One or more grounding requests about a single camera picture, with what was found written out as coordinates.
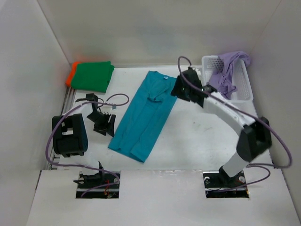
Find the white laundry basket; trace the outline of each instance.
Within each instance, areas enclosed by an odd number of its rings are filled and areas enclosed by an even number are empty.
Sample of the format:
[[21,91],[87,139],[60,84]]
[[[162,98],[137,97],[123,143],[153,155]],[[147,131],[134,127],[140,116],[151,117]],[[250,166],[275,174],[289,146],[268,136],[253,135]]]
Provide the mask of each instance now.
[[[218,56],[204,56],[202,58],[202,75],[201,82],[206,85],[212,73],[215,70],[221,70],[224,67],[223,61]],[[246,101],[253,101],[253,93],[249,81],[248,74],[246,72],[246,66],[243,60],[239,59],[234,67],[234,73],[232,77],[232,84],[237,87],[237,91],[232,93],[232,103],[243,103]]]

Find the purple towel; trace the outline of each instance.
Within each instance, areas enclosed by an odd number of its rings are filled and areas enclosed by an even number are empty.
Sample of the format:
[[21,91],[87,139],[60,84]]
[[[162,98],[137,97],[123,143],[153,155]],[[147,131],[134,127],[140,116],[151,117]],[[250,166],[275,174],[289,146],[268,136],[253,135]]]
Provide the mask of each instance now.
[[237,91],[236,86],[232,85],[234,66],[238,59],[242,59],[246,67],[248,67],[251,63],[251,59],[250,56],[243,51],[221,54],[219,58],[224,62],[224,68],[221,71],[213,72],[209,84],[216,88],[223,97],[231,100],[232,93]]

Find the purple cable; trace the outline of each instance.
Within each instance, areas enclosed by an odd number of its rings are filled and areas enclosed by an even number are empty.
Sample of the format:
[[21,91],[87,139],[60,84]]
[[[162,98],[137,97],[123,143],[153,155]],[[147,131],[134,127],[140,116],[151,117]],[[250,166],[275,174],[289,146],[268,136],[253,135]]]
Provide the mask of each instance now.
[[65,119],[69,114],[71,114],[71,113],[74,112],[75,110],[79,109],[79,108],[82,107],[83,105],[92,103],[92,104],[103,104],[103,105],[108,105],[108,106],[123,106],[123,105],[126,105],[126,104],[129,102],[129,100],[130,100],[130,98],[128,97],[128,95],[123,94],[123,93],[120,93],[120,94],[114,94],[114,95],[112,95],[111,97],[109,97],[108,100],[111,99],[111,98],[114,97],[114,96],[117,96],[117,95],[123,95],[123,96],[125,96],[125,97],[127,98],[127,101],[126,101],[125,103],[123,103],[123,104],[118,104],[118,105],[116,105],[116,104],[108,104],[108,103],[100,103],[100,102],[96,102],[96,101],[87,101],[87,102],[82,103],[81,105],[78,105],[78,106],[72,108],[71,110],[69,110],[68,112],[66,112],[66,114],[63,115],[62,118],[60,119],[60,121],[55,125],[55,127],[54,127],[54,129],[52,130],[52,133],[50,134],[49,139],[48,139],[48,141],[47,141],[46,149],[45,149],[45,155],[46,155],[47,161],[48,161],[50,164],[55,165],[55,166],[62,166],[62,167],[81,167],[81,168],[86,168],[86,169],[89,169],[89,170],[97,170],[97,171],[101,171],[101,172],[104,172],[104,173],[112,174],[114,177],[116,177],[116,178],[118,179],[118,181],[116,181],[116,182],[108,183],[108,184],[105,184],[105,185],[99,185],[99,186],[92,187],[92,188],[86,190],[83,194],[81,194],[81,196],[80,196],[81,198],[82,198],[87,192],[89,192],[89,191],[91,191],[91,190],[93,190],[93,189],[96,189],[96,188],[99,188],[99,187],[104,187],[104,186],[110,186],[110,185],[116,185],[116,184],[119,184],[120,179],[119,179],[119,177],[118,177],[117,174],[115,174],[115,173],[113,173],[113,172],[110,172],[110,171],[107,171],[107,170],[105,170],[105,169],[98,169],[98,168],[94,168],[94,167],[90,167],[90,166],[85,166],[85,165],[81,165],[81,164],[59,164],[59,163],[55,163],[55,162],[51,161],[51,159],[50,159],[50,157],[49,157],[49,155],[48,155],[48,150],[49,150],[49,147],[50,147],[50,143],[51,143],[52,137],[53,137],[54,133],[56,132],[57,128],[59,127],[59,125],[64,121],[64,119]]
[[250,183],[247,183],[247,184],[244,184],[244,185],[240,185],[240,186],[237,186],[237,187],[234,187],[234,188],[231,188],[231,189],[219,190],[219,191],[216,191],[216,192],[225,192],[225,191],[228,191],[228,190],[231,191],[231,190],[233,190],[233,189],[237,189],[237,188],[244,187],[244,186],[247,186],[247,185],[255,184],[255,183],[258,183],[258,182],[261,182],[261,181],[267,179],[267,178],[270,176],[270,170],[269,170],[268,168],[265,168],[265,167],[260,166],[260,165],[264,165],[264,166],[272,166],[272,167],[275,167],[275,168],[277,168],[277,169],[285,169],[285,168],[289,168],[289,167],[292,165],[292,163],[293,163],[292,154],[291,154],[290,150],[288,149],[288,147],[286,146],[286,144],[284,143],[284,141],[281,139],[281,137],[275,132],[275,130],[273,130],[268,124],[266,124],[264,121],[262,121],[261,119],[257,118],[256,116],[253,116],[253,115],[251,115],[251,114],[249,114],[249,113],[247,113],[247,112],[244,112],[244,111],[242,111],[242,110],[239,110],[239,109],[237,109],[237,108],[235,108],[235,107],[233,107],[233,106],[227,104],[227,103],[224,102],[223,100],[221,100],[221,99],[219,99],[219,98],[217,98],[217,97],[211,95],[210,93],[208,93],[208,92],[206,92],[206,91],[203,91],[202,89],[198,88],[197,86],[195,86],[195,85],[193,85],[191,82],[189,82],[189,81],[185,78],[185,76],[184,76],[184,74],[183,74],[183,72],[182,72],[182,70],[181,70],[180,60],[181,60],[182,58],[185,59],[185,60],[187,60],[188,63],[190,64],[190,66],[192,65],[192,63],[191,63],[191,61],[190,61],[187,57],[185,57],[185,56],[180,56],[180,57],[178,58],[178,69],[179,69],[181,78],[182,78],[189,86],[191,86],[191,87],[192,87],[193,89],[195,89],[196,91],[199,91],[199,92],[201,92],[201,93],[203,93],[203,94],[208,95],[209,97],[213,98],[214,100],[217,100],[218,102],[220,102],[220,103],[222,103],[223,105],[227,106],[227,107],[230,108],[231,110],[236,111],[236,112],[240,112],[240,113],[242,113],[242,114],[244,114],[244,115],[247,115],[247,116],[253,118],[254,120],[258,121],[260,124],[262,124],[265,128],[267,128],[267,129],[268,129],[268,130],[276,137],[276,139],[280,142],[280,144],[282,145],[282,147],[285,149],[285,151],[286,151],[286,153],[287,153],[287,156],[288,156],[288,159],[289,159],[289,163],[288,163],[286,166],[275,166],[274,164],[269,164],[269,163],[250,163],[250,164],[247,166],[247,168],[250,168],[250,167],[260,167],[260,168],[262,168],[262,169],[267,170],[267,171],[269,172],[269,174],[268,174],[265,178],[262,178],[262,179],[260,179],[260,180],[256,180],[256,181],[254,181],[254,182],[250,182]]

